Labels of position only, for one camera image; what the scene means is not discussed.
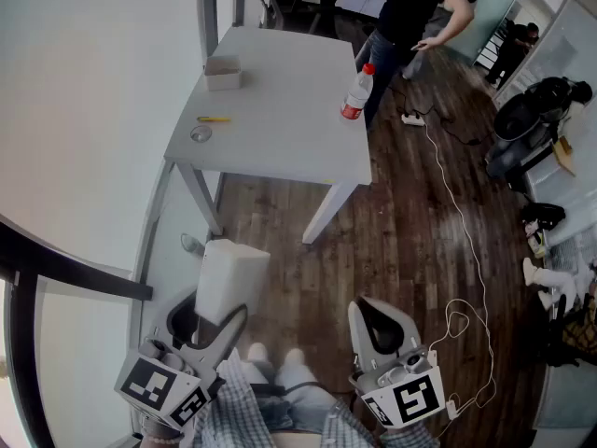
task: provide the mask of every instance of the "bottle cap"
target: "bottle cap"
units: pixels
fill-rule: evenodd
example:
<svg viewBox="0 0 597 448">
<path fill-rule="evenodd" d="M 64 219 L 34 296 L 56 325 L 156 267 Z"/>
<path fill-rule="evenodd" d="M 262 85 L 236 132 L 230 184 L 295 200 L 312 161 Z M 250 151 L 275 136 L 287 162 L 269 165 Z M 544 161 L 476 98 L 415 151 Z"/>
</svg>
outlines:
<svg viewBox="0 0 597 448">
<path fill-rule="evenodd" d="M 375 66 L 373 66 L 371 63 L 365 63 L 363 65 L 363 72 L 366 75 L 373 75 L 375 73 Z"/>
</svg>

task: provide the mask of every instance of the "yellow pen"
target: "yellow pen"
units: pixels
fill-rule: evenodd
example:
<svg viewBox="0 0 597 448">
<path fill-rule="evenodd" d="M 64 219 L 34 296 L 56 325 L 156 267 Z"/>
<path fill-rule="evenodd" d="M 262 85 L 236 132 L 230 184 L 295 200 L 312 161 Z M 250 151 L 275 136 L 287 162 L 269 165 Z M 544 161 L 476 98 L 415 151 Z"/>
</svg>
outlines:
<svg viewBox="0 0 597 448">
<path fill-rule="evenodd" d="M 198 122 L 212 122 L 212 123 L 225 123 L 225 122 L 229 122 L 232 121 L 231 118 L 212 118 L 209 116 L 199 116 L 197 117 L 197 121 Z"/>
</svg>

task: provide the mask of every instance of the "plaid shirt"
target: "plaid shirt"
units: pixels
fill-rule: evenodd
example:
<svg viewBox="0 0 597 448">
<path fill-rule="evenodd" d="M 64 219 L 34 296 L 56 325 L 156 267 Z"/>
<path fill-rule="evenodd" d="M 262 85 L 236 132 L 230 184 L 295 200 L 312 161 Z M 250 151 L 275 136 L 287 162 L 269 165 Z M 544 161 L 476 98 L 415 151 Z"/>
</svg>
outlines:
<svg viewBox="0 0 597 448">
<path fill-rule="evenodd" d="M 193 448 L 270 447 L 275 448 L 251 386 L 245 380 L 238 351 L 234 349 L 218 368 L 226 384 L 217 398 L 197 415 Z M 381 437 L 388 448 L 437 448 L 423 424 L 410 426 L 395 434 Z M 338 401 L 328 412 L 321 446 L 368 448 L 375 446 L 373 436 L 354 418 L 346 405 Z"/>
</svg>

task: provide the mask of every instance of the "red label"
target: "red label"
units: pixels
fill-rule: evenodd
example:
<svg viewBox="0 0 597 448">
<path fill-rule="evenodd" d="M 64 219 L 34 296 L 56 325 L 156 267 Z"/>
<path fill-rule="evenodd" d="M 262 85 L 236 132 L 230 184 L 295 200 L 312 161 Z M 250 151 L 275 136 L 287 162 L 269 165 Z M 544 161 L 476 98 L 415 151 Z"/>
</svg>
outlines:
<svg viewBox="0 0 597 448">
<path fill-rule="evenodd" d="M 353 108 L 350 105 L 344 105 L 344 108 L 341 111 L 341 114 L 347 119 L 358 119 L 363 112 L 363 108 Z"/>
</svg>

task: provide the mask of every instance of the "white sneaker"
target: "white sneaker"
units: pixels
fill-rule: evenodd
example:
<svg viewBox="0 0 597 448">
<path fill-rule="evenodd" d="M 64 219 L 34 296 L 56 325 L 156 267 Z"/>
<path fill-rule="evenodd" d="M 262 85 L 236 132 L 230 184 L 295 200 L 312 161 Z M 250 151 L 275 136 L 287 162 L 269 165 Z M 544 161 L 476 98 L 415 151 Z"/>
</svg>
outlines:
<svg viewBox="0 0 597 448">
<path fill-rule="evenodd" d="M 305 364 L 305 353 L 299 348 L 292 348 L 286 354 L 284 359 L 285 365 L 304 365 Z"/>
<path fill-rule="evenodd" d="M 268 349 L 261 342 L 255 342 L 249 347 L 249 352 L 246 355 L 247 360 L 254 361 L 268 361 Z"/>
<path fill-rule="evenodd" d="M 551 294 L 548 294 L 543 290 L 539 290 L 537 292 L 537 295 L 539 296 L 539 300 L 541 300 L 541 303 L 543 304 L 545 310 L 549 310 L 553 305 L 553 297 L 551 297 Z"/>
<path fill-rule="evenodd" d="M 524 273 L 524 283 L 530 286 L 535 282 L 535 273 L 537 268 L 533 265 L 529 258 L 524 258 L 522 261 L 522 273 Z"/>
</svg>

